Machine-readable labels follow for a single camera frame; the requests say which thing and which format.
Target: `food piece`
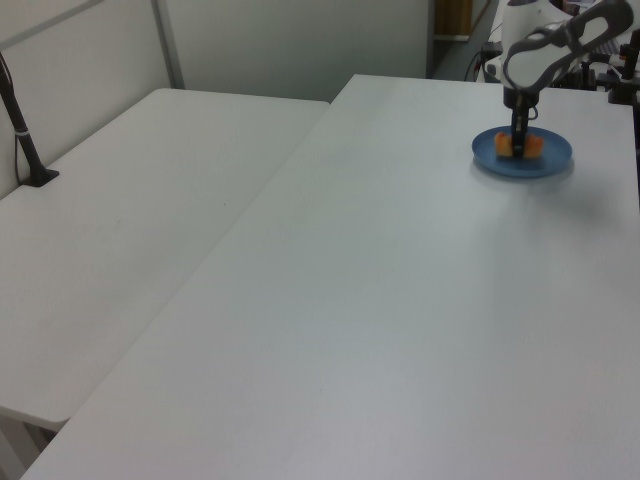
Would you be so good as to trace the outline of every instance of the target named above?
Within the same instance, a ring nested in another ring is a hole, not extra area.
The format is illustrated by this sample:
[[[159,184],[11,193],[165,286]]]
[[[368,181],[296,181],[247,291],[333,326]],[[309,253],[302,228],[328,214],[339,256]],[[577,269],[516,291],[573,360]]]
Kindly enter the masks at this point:
[[[511,135],[504,132],[498,132],[494,138],[496,144],[496,155],[500,157],[513,157],[513,146],[511,144]]]
[[[511,135],[498,132],[494,138],[496,145],[496,155],[500,157],[513,157],[513,145]],[[533,134],[528,134],[524,141],[524,158],[538,158],[542,155],[544,148],[544,138]]]
[[[536,137],[533,134],[527,135],[524,141],[524,158],[538,158],[542,155],[544,138]]]

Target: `white table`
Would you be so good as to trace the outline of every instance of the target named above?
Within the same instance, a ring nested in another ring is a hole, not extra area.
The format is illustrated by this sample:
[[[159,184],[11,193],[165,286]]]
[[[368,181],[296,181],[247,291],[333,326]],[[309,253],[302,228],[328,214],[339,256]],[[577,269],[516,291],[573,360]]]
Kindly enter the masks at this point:
[[[0,414],[57,430],[327,104],[159,90],[0,202]]]
[[[505,181],[500,86],[355,77],[25,479],[638,478],[631,110],[540,116]]]

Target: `white wall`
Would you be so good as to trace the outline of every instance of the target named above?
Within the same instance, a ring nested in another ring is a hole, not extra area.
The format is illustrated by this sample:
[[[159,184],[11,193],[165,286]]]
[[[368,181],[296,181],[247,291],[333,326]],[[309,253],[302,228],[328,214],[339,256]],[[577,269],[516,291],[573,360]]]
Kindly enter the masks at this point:
[[[188,89],[332,101],[355,73],[427,70],[433,0],[162,1]]]
[[[104,0],[3,55],[45,165],[149,92],[169,86],[151,0]],[[15,187],[13,127],[2,105],[0,198]]]

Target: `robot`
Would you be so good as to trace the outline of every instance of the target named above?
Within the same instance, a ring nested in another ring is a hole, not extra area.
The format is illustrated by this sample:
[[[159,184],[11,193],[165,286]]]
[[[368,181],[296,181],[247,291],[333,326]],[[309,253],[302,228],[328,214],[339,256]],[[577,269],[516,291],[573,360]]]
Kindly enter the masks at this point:
[[[640,0],[602,0],[571,17],[548,0],[509,0],[497,62],[504,104],[512,110],[513,154],[522,158],[540,91],[603,43],[640,29]]]

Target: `blue plate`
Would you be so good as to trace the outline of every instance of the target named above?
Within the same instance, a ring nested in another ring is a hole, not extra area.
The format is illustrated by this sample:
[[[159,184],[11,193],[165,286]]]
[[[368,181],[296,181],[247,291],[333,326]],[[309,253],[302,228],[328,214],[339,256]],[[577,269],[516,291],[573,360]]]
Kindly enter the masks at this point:
[[[482,132],[473,139],[475,162],[487,170],[515,178],[540,178],[567,170],[573,163],[573,149],[569,142],[557,133],[529,127],[528,133],[544,138],[542,155],[536,159],[509,158],[496,155],[494,138],[497,133],[511,134],[510,127],[498,127]]]

